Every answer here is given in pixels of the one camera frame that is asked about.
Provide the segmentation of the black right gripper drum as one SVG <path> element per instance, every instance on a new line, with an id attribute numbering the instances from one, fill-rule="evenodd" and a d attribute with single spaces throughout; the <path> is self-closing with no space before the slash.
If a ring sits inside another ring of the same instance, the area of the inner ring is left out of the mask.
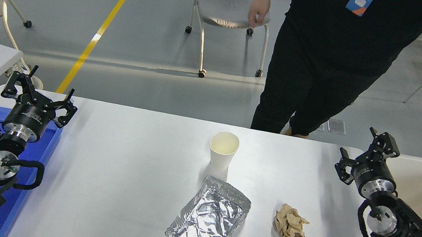
<path id="1" fill-rule="evenodd" d="M 395 180 L 385 161 L 367 160 L 367 156 L 356 159 L 351 172 L 360 195 L 371 196 L 376 192 L 396 192 Z"/>

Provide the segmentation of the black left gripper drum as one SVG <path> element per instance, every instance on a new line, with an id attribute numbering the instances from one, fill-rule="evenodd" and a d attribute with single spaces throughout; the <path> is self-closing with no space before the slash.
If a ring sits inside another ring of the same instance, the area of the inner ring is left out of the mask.
<path id="1" fill-rule="evenodd" d="M 18 102 L 3 121 L 3 129 L 6 133 L 11 133 L 27 128 L 29 131 L 26 131 L 26 134 L 29 137 L 40 138 L 54 117 L 55 114 L 51 110 Z"/>

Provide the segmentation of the standing person's hand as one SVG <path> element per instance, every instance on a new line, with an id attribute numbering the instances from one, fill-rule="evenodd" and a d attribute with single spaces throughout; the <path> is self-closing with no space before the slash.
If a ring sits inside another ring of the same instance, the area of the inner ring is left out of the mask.
<path id="1" fill-rule="evenodd" d="M 253 0 L 249 8 L 248 21 L 251 28 L 263 25 L 269 12 L 271 0 Z"/>

